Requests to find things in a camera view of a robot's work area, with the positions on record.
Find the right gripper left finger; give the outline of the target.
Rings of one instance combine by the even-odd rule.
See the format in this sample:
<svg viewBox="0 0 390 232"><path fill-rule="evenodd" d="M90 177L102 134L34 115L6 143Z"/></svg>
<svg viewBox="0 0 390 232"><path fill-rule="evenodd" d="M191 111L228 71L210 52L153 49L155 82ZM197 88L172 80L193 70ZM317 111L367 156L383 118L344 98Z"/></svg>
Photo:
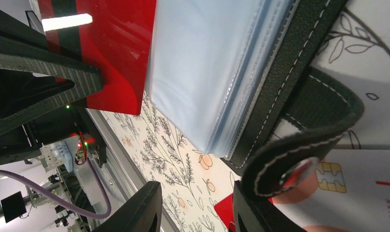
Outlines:
<svg viewBox="0 0 390 232"><path fill-rule="evenodd" d="M95 232L159 232L162 218L160 182L149 181Z"/></svg>

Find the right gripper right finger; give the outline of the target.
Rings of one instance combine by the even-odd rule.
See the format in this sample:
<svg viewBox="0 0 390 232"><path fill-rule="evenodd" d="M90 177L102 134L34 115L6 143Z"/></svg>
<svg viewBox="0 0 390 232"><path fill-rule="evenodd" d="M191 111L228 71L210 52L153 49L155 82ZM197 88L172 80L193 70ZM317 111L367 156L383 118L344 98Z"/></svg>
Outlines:
<svg viewBox="0 0 390 232"><path fill-rule="evenodd" d="M268 199L249 200L234 182L233 214L237 232L303 232L303 228L286 217Z"/></svg>

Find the black card holder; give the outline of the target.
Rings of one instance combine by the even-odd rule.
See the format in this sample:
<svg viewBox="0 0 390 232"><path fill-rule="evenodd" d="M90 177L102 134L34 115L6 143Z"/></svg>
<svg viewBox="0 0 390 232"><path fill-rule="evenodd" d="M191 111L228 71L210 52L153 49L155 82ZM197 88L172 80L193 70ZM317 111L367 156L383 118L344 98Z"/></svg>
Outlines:
<svg viewBox="0 0 390 232"><path fill-rule="evenodd" d="M362 116L311 63L344 0L159 0L147 72L169 155L223 159L252 200L302 182Z"/></svg>

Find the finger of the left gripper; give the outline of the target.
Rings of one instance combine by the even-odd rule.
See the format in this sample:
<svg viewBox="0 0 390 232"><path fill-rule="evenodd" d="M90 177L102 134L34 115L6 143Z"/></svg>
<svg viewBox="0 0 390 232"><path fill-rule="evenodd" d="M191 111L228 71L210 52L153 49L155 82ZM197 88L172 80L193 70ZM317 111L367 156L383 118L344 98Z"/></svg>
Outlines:
<svg viewBox="0 0 390 232"><path fill-rule="evenodd" d="M0 136L103 88L99 69L49 51L43 34L0 10Z"/></svg>

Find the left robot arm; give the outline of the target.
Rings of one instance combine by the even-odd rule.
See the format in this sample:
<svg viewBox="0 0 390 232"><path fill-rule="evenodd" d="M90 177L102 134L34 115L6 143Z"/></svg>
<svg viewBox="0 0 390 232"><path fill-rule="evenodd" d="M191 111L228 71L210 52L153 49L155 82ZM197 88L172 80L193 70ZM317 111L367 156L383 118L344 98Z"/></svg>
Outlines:
<svg viewBox="0 0 390 232"><path fill-rule="evenodd" d="M43 34L0 10L0 165L74 133L64 106L103 88L99 69L48 50Z"/></svg>

